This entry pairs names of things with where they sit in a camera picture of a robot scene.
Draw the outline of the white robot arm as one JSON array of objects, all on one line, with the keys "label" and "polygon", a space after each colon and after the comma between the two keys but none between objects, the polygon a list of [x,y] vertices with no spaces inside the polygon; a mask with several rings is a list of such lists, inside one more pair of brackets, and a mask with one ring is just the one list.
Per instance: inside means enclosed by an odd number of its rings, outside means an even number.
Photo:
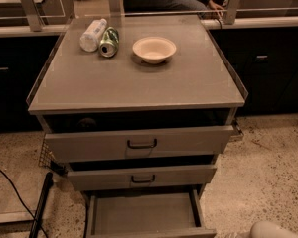
[{"label": "white robot arm", "polygon": [[259,221],[250,229],[251,238],[298,238],[298,234],[269,222]]}]

